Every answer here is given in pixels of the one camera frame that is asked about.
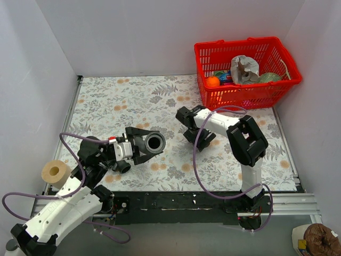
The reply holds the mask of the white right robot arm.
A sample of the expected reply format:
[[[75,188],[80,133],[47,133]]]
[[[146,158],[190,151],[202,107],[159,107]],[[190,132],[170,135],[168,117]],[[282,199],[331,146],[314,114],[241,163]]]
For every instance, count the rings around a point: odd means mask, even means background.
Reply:
[[[206,188],[204,192],[223,200],[235,211],[253,212],[258,209],[264,198],[261,167],[269,143],[255,120],[247,115],[247,110],[234,105],[209,110],[198,105],[193,109],[178,109],[175,117],[187,128],[184,137],[193,144],[195,153],[207,148],[219,134],[229,140],[232,153],[240,163],[242,186],[239,194],[218,196]]]

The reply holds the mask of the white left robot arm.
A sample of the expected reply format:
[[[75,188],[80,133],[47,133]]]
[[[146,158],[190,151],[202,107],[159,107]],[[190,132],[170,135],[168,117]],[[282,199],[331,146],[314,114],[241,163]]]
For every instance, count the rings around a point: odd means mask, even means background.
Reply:
[[[131,168],[129,160],[134,165],[145,163],[166,145],[159,131],[135,127],[107,140],[80,139],[78,153],[72,154],[77,167],[55,196],[40,197],[48,202],[34,217],[11,229],[6,255],[53,255],[61,241],[92,215],[119,211],[114,193],[99,184],[102,178],[109,170],[126,173]]]

